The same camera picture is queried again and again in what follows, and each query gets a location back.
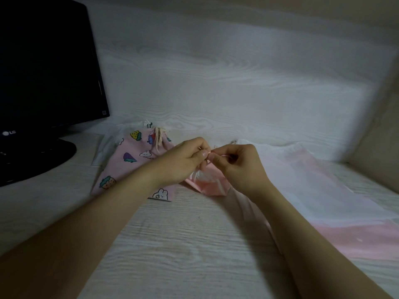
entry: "monitor stand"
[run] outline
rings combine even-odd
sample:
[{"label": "monitor stand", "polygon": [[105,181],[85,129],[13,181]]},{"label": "monitor stand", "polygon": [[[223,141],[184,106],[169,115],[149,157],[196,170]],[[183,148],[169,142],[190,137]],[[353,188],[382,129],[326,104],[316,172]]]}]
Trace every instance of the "monitor stand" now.
[{"label": "monitor stand", "polygon": [[0,144],[0,186],[47,172],[76,153],[75,144],[58,138],[24,138]]}]

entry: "left hand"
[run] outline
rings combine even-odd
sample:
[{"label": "left hand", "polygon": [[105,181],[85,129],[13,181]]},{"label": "left hand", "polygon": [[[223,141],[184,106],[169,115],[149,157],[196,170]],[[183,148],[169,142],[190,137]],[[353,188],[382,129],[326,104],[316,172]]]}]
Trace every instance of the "left hand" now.
[{"label": "left hand", "polygon": [[151,175],[154,187],[174,185],[185,180],[196,168],[203,170],[210,151],[206,140],[197,137],[183,141],[144,165],[142,170]]}]

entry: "lg logo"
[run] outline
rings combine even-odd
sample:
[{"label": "lg logo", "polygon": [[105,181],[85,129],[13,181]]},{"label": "lg logo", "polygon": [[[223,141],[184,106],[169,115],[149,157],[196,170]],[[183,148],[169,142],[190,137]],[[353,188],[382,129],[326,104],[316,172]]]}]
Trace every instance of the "lg logo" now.
[{"label": "lg logo", "polygon": [[4,135],[4,136],[7,136],[7,135],[10,135],[10,134],[14,134],[14,133],[16,133],[15,130],[14,130],[14,131],[4,131],[4,132],[3,132],[3,135]]}]

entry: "hand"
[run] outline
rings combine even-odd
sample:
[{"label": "hand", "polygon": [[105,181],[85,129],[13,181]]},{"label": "hand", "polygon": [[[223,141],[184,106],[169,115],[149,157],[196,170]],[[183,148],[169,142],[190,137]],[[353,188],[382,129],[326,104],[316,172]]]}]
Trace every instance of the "hand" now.
[{"label": "hand", "polygon": [[185,180],[196,168],[203,170],[210,153],[206,140],[197,137],[183,141],[145,166],[155,187],[174,185]]},{"label": "hand", "polygon": [[233,188],[251,199],[271,183],[254,145],[225,145],[212,150],[208,160]]}]

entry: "desk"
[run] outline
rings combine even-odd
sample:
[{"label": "desk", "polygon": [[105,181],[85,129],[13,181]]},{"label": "desk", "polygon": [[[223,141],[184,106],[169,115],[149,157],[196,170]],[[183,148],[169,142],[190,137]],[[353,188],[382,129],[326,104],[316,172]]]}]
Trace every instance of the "desk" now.
[{"label": "desk", "polygon": [[[53,170],[0,188],[0,254],[90,199],[100,135],[65,140],[77,154]],[[399,212],[399,195],[346,165],[323,161],[350,189]],[[399,298],[399,262],[355,261]],[[267,230],[242,220],[233,196],[209,198],[182,185],[175,201],[148,199],[87,281],[79,299],[298,298]]]}]

